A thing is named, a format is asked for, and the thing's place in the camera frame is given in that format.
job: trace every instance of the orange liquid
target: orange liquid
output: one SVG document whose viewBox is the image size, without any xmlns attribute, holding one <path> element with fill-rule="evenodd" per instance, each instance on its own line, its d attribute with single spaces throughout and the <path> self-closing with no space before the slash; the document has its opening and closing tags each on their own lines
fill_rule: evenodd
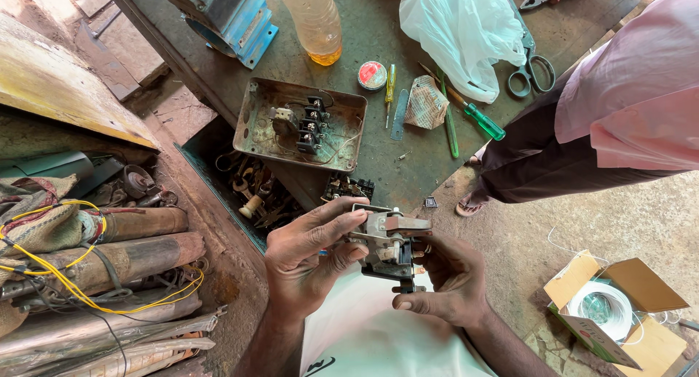
<svg viewBox="0 0 699 377">
<path fill-rule="evenodd" d="M 340 55 L 343 53 L 343 46 L 340 45 L 340 47 L 331 54 L 312 54 L 308 51 L 306 53 L 311 59 L 313 59 L 314 62 L 320 64 L 321 66 L 329 66 L 340 58 Z"/>
</svg>

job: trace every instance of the white spool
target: white spool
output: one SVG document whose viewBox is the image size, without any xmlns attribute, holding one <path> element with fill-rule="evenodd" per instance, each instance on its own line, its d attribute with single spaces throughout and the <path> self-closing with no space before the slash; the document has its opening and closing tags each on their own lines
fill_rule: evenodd
<svg viewBox="0 0 699 377">
<path fill-rule="evenodd" d="M 609 301 L 609 305 L 612 307 L 609 320 L 604 324 L 598 324 L 600 329 L 614 341 L 624 340 L 633 325 L 633 309 L 626 295 L 611 285 L 595 281 L 585 283 L 580 291 L 568 302 L 568 314 L 574 317 L 589 318 L 584 310 L 581 311 L 579 309 L 582 300 L 590 294 L 602 295 Z"/>
</svg>

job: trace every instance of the pink shirt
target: pink shirt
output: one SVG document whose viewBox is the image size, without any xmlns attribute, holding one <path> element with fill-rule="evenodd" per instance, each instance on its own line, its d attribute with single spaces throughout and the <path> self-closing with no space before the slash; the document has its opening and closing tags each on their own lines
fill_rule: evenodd
<svg viewBox="0 0 699 377">
<path fill-rule="evenodd" d="M 590 135 L 600 168 L 699 170 L 699 0 L 655 0 L 573 71 L 559 143 Z"/>
</svg>

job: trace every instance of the green workbench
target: green workbench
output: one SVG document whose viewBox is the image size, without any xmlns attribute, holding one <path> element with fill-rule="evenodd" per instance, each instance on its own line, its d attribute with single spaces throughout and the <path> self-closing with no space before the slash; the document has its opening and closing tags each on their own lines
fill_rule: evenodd
<svg viewBox="0 0 699 377">
<path fill-rule="evenodd" d="M 343 27 L 343 54 L 332 66 L 314 63 L 296 37 L 289 11 L 281 0 L 267 0 L 272 22 L 279 33 L 251 71 L 236 59 L 210 50 L 167 0 L 115 0 L 136 28 L 159 52 L 170 68 L 200 100 L 212 106 L 233 126 L 237 123 L 248 80 L 276 79 L 301 85 L 364 95 L 368 100 L 359 162 L 353 177 L 376 182 L 373 203 L 410 211 L 444 182 L 468 157 L 488 140 L 475 122 L 454 111 L 459 158 L 451 158 L 445 126 L 433 130 L 406 125 L 403 140 L 389 138 L 385 129 L 385 90 L 375 93 L 357 84 L 360 65 L 376 60 L 396 65 L 396 96 L 410 89 L 415 77 L 424 75 L 418 61 L 434 63 L 400 29 L 400 0 L 335 0 Z M 563 0 L 523 14 L 537 44 L 537 53 L 551 61 L 560 75 L 585 55 L 608 30 L 627 15 L 639 0 Z M 515 67 L 501 61 L 495 65 L 501 93 L 492 105 L 476 103 L 494 122 L 504 126 L 534 94 L 520 100 L 509 95 L 506 79 Z M 412 150 L 405 159 L 397 158 Z M 306 208 L 320 203 L 327 172 L 267 161 L 284 186 Z"/>
</svg>

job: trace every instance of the man's right hand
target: man's right hand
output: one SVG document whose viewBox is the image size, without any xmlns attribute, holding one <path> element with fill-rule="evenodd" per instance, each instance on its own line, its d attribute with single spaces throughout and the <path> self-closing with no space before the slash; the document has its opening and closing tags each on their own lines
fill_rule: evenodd
<svg viewBox="0 0 699 377">
<path fill-rule="evenodd" d="M 430 253 L 413 259 L 427 270 L 435 292 L 413 292 L 394 298 L 397 310 L 430 314 L 469 329 L 478 327 L 491 313 L 485 299 L 485 262 L 483 255 L 465 240 L 446 236 L 438 230 L 420 238 L 415 250 Z"/>
</svg>

